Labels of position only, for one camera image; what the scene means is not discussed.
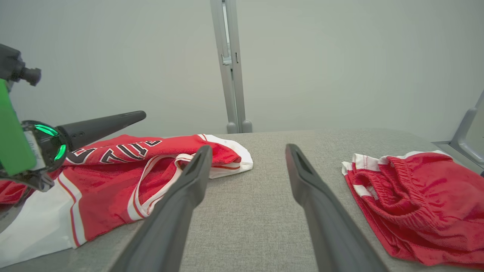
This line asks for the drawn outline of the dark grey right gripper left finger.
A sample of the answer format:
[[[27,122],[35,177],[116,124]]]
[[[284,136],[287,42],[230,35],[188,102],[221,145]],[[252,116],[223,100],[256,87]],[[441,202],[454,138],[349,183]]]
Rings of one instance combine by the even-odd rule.
[[[205,196],[212,165],[212,148],[198,149],[178,180],[144,221],[112,272],[177,272],[193,210]]]

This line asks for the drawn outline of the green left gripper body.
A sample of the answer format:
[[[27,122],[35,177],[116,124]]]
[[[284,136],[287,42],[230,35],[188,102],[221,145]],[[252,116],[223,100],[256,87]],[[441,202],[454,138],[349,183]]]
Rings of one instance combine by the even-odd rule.
[[[30,170],[37,162],[3,79],[0,80],[0,160],[7,177]]]

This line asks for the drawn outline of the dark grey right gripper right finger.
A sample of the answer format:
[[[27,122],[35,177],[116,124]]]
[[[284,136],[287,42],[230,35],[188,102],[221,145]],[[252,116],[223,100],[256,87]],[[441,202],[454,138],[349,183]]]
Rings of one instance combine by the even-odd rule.
[[[304,209],[320,272],[387,272],[369,241],[302,150],[287,144],[292,194]]]

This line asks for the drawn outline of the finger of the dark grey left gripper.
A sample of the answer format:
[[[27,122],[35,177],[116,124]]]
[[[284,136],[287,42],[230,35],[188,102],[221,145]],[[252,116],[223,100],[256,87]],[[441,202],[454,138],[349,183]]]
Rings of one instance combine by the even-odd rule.
[[[67,139],[68,150],[74,151],[121,131],[145,118],[146,113],[144,111],[133,111],[60,125],[57,126],[57,130]]]

